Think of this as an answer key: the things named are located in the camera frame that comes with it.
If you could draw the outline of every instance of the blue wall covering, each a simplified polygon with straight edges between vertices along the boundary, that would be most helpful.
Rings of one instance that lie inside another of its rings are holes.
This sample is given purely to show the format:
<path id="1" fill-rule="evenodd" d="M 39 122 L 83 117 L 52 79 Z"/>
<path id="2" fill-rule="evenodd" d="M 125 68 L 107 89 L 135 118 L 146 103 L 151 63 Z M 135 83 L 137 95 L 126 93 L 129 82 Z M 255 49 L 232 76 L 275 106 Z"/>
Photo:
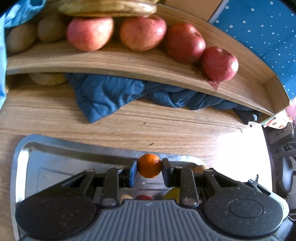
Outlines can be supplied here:
<path id="1" fill-rule="evenodd" d="M 280 0 L 230 0 L 214 21 L 240 41 L 279 77 L 296 97 L 296 14 Z"/>

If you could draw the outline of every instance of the red fruit in tray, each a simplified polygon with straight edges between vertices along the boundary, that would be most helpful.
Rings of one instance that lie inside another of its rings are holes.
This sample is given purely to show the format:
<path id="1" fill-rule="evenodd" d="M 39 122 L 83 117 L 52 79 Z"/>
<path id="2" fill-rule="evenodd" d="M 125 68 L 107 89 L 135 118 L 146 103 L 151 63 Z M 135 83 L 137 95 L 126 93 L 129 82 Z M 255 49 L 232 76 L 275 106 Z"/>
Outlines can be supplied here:
<path id="1" fill-rule="evenodd" d="M 194 63 L 205 50 L 205 40 L 189 23 L 177 23 L 169 28 L 164 40 L 165 50 L 181 63 Z"/>
<path id="2" fill-rule="evenodd" d="M 147 51 L 160 44 L 166 28 L 166 22 L 155 15 L 130 17 L 121 24 L 120 40 L 132 50 Z"/>
<path id="3" fill-rule="evenodd" d="M 67 28 L 67 39 L 76 48 L 96 51 L 103 47 L 113 34 L 112 18 L 74 18 Z"/>
<path id="4" fill-rule="evenodd" d="M 138 199 L 138 200 L 153 200 L 154 198 L 146 196 L 146 195 L 138 195 L 138 196 L 135 197 L 135 199 Z"/>
<path id="5" fill-rule="evenodd" d="M 205 49 L 201 64 L 204 73 L 216 82 L 231 80 L 239 68 L 239 63 L 234 55 L 216 46 Z"/>

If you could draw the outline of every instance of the banana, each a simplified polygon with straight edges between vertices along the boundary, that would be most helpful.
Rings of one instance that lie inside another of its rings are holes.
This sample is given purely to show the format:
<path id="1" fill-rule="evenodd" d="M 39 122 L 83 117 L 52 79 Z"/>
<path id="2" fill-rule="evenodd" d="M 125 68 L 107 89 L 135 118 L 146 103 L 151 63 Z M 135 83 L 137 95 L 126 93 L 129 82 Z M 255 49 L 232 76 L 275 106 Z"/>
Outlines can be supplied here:
<path id="1" fill-rule="evenodd" d="M 146 16 L 157 11 L 149 0 L 62 0 L 59 11 L 78 17 Z"/>

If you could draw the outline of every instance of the orange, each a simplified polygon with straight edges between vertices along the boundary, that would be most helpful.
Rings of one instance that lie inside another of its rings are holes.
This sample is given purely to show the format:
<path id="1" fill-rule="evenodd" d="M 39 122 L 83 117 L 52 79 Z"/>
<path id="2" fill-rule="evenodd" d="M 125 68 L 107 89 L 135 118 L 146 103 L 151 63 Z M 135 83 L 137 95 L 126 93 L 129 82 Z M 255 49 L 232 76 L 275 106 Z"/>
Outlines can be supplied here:
<path id="1" fill-rule="evenodd" d="M 147 153 L 137 161 L 138 172 L 145 178 L 154 178 L 160 174 L 162 163 L 155 154 Z"/>

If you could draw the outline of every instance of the metal tray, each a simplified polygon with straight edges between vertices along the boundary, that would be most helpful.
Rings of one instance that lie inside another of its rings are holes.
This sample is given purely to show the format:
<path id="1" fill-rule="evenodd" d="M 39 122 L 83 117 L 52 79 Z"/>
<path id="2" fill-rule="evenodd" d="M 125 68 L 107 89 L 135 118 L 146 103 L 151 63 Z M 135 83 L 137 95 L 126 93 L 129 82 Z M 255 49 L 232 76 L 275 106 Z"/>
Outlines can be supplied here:
<path id="1" fill-rule="evenodd" d="M 41 135 L 25 137 L 15 149 L 11 171 L 10 207 L 15 239 L 19 240 L 21 235 L 15 221 L 15 206 L 24 198 L 85 169 L 95 169 L 96 173 L 103 173 L 111 167 L 126 165 L 145 153 L 86 145 Z M 155 154 L 160 159 L 168 158 L 172 166 L 194 168 L 197 165 L 204 165 L 203 161 L 194 156 Z M 162 197 L 168 190 L 160 173 L 152 179 L 137 175 L 135 186 L 122 188 L 120 193 L 133 197 L 145 194 L 157 198 Z"/>

